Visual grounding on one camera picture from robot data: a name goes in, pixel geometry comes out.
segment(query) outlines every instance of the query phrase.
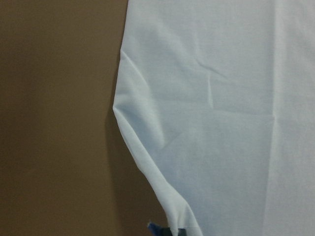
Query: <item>brown surface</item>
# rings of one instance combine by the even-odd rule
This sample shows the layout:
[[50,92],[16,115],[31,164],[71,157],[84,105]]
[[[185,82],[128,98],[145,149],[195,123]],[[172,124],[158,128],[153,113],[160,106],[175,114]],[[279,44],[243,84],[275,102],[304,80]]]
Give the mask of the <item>brown surface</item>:
[[166,224],[111,109],[127,0],[0,3],[0,235]]

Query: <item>wrinkled fabric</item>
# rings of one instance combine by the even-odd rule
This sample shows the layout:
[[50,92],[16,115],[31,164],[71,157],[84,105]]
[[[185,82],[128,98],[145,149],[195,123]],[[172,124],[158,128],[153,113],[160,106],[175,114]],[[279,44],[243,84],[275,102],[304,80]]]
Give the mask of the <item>wrinkled fabric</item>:
[[173,235],[315,235],[313,0],[129,0],[113,109]]

